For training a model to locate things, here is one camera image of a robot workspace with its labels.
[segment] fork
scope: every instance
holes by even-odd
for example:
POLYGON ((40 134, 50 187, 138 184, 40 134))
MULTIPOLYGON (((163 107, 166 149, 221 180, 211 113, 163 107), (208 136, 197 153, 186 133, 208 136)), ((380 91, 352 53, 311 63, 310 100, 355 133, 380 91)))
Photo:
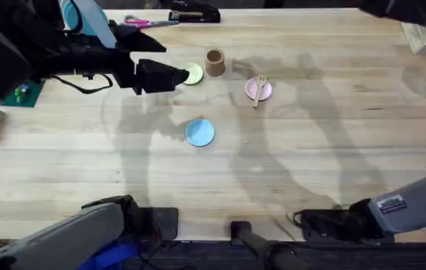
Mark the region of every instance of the fork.
POLYGON ((256 89, 256 94, 255 94, 255 99, 253 100, 253 108, 257 108, 258 107, 258 101, 260 101, 260 94, 261 91, 263 90, 263 86, 265 86, 266 84, 266 76, 265 75, 259 75, 258 76, 258 80, 257 80, 257 89, 256 89))

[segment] black mount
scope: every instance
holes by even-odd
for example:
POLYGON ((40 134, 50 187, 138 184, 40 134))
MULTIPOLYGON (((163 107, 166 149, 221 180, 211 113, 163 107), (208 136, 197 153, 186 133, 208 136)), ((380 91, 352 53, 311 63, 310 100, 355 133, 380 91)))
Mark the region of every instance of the black mount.
POLYGON ((395 237, 385 233, 371 213, 370 199, 363 199, 348 210, 306 209, 296 212, 291 221, 301 229, 306 242, 334 245, 344 243, 393 243, 395 237))
POLYGON ((264 269, 271 270, 305 270, 311 269, 306 262, 300 260, 287 242, 267 241, 251 232, 251 224, 247 221, 233 221, 229 225, 232 245, 242 243, 255 257, 258 257, 264 269))

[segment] blue plate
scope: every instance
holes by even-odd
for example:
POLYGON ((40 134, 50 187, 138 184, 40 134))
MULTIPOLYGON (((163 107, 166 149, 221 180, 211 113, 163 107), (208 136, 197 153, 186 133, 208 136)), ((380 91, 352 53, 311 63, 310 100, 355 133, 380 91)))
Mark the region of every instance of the blue plate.
POLYGON ((215 138, 215 128, 210 121, 197 119, 188 124, 184 135, 192 146, 207 146, 215 138))

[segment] black stapler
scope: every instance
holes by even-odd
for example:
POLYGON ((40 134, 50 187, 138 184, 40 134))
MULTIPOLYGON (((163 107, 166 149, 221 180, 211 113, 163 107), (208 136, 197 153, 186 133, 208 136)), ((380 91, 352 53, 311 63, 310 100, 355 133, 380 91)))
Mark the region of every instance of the black stapler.
POLYGON ((195 1, 173 0, 170 5, 168 20, 180 23, 219 23, 220 11, 209 4, 200 4, 195 1))

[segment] wooden cup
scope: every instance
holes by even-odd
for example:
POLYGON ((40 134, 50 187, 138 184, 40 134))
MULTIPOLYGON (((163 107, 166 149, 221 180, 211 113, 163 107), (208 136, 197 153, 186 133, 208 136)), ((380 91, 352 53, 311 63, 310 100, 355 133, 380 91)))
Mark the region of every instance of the wooden cup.
POLYGON ((219 49, 212 49, 206 54, 206 73, 211 77, 218 77, 225 72, 225 55, 219 49))

